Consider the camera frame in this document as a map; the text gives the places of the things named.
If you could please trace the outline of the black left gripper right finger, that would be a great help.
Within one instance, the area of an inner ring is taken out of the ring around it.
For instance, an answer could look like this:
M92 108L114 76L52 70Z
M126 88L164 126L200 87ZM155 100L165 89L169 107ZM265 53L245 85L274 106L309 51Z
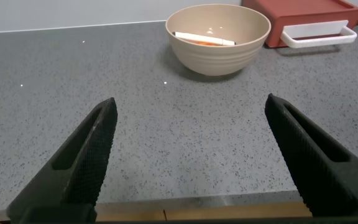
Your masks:
M314 216L358 216L358 157L283 98L265 115L290 175Z

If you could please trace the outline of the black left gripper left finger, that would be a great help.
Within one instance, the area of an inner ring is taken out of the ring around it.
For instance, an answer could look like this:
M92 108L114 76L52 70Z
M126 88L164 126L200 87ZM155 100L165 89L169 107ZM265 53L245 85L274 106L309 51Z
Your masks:
M114 98L97 104L10 203L11 222L95 222L116 125Z

